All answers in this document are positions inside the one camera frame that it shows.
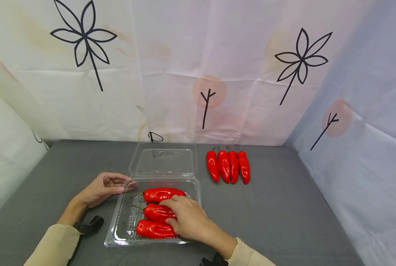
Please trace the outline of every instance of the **right hand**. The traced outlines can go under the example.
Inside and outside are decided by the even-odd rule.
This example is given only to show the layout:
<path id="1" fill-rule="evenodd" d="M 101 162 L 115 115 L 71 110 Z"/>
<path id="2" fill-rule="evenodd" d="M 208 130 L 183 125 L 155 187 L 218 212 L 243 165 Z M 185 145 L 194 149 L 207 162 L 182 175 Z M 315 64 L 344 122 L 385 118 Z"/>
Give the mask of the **right hand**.
<path id="1" fill-rule="evenodd" d="M 193 199 L 174 195 L 171 199 L 160 202 L 160 205 L 171 208 L 176 214 L 177 220 L 168 218 L 165 222 L 184 238 L 206 243 L 211 232 L 218 228 Z"/>

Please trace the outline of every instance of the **fake pepper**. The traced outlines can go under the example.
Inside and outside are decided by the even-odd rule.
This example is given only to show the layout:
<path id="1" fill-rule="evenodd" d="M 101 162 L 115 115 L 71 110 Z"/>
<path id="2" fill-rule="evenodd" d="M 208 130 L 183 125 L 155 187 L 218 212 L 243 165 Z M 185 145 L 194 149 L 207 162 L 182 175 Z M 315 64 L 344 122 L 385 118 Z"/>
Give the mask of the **fake pepper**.
<path id="1" fill-rule="evenodd" d="M 171 199 L 174 195 L 186 196 L 183 191 L 177 188 L 148 188 L 144 191 L 144 200 L 145 202 L 160 203 Z"/>
<path id="2" fill-rule="evenodd" d="M 231 177 L 231 169 L 229 168 L 229 159 L 226 151 L 219 151 L 217 153 L 217 162 L 219 166 L 220 175 L 223 181 L 229 184 L 229 178 Z"/>
<path id="3" fill-rule="evenodd" d="M 145 218 L 151 219 L 152 221 L 165 223 L 166 219 L 174 218 L 177 219 L 173 210 L 169 207 L 161 206 L 159 204 L 150 203 L 144 209 Z"/>
<path id="4" fill-rule="evenodd" d="M 212 151 L 207 152 L 206 159 L 207 159 L 207 168 L 208 168 L 211 178 L 215 182 L 219 182 L 220 173 L 219 173 L 219 168 L 217 165 L 216 152 L 214 151 L 214 149 Z"/>
<path id="5" fill-rule="evenodd" d="M 248 182 L 250 182 L 250 165 L 248 162 L 247 154 L 245 153 L 245 151 L 241 151 L 241 148 L 239 148 L 237 157 L 238 157 L 239 169 L 242 176 L 242 182 L 244 184 L 248 184 Z"/>
<path id="6" fill-rule="evenodd" d="M 168 224 L 141 219 L 136 226 L 136 233 L 146 238 L 176 238 L 173 227 Z"/>
<path id="7" fill-rule="evenodd" d="M 239 172 L 238 158 L 236 156 L 236 151 L 231 151 L 229 147 L 226 148 L 229 150 L 227 157 L 229 159 L 229 165 L 231 166 L 231 183 L 235 184 L 238 180 Z"/>

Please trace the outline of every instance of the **beige sleeve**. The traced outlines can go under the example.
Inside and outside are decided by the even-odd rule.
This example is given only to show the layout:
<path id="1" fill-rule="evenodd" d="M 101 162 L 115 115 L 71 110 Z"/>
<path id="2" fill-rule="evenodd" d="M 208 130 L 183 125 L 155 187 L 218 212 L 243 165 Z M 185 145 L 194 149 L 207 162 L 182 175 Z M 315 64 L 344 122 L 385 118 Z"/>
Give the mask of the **beige sleeve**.
<path id="1" fill-rule="evenodd" d="M 77 247 L 80 235 L 72 226 L 52 225 L 24 266 L 66 266 Z"/>
<path id="2" fill-rule="evenodd" d="M 229 266 L 276 266 L 262 254 L 247 246 L 241 239 L 238 241 L 232 257 L 228 260 Z"/>

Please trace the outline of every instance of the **gray mat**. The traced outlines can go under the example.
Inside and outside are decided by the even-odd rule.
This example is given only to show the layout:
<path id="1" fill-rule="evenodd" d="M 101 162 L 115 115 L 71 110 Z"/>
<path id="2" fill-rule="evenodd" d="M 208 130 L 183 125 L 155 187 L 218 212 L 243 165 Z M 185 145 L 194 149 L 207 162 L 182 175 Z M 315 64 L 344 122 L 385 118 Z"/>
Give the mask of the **gray mat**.
<path id="1" fill-rule="evenodd" d="M 56 143 L 0 210 L 0 265 L 22 265 L 66 204 L 102 171 L 127 173 L 136 143 L 64 140 Z M 214 184 L 205 167 L 213 145 L 198 145 L 202 203 L 208 216 L 277 266 L 362 266 L 297 152 L 287 147 L 243 146 L 251 182 Z M 198 266 L 215 251 L 200 243 L 106 248 L 117 197 L 86 215 L 105 219 L 82 237 L 77 265 Z"/>

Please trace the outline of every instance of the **plastic clamshell container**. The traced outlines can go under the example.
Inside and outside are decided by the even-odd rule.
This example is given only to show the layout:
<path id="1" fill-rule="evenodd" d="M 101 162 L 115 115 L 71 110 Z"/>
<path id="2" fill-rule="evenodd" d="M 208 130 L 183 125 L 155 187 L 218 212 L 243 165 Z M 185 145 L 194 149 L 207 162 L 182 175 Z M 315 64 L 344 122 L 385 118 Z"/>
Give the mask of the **plastic clamshell container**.
<path id="1" fill-rule="evenodd" d="M 144 218 L 146 202 L 141 193 L 148 188 L 178 188 L 201 205 L 197 170 L 196 145 L 192 143 L 138 143 L 129 166 L 132 180 L 125 184 L 126 192 L 119 195 L 105 246 L 187 243 L 183 238 L 142 237 L 136 234 L 136 225 Z"/>

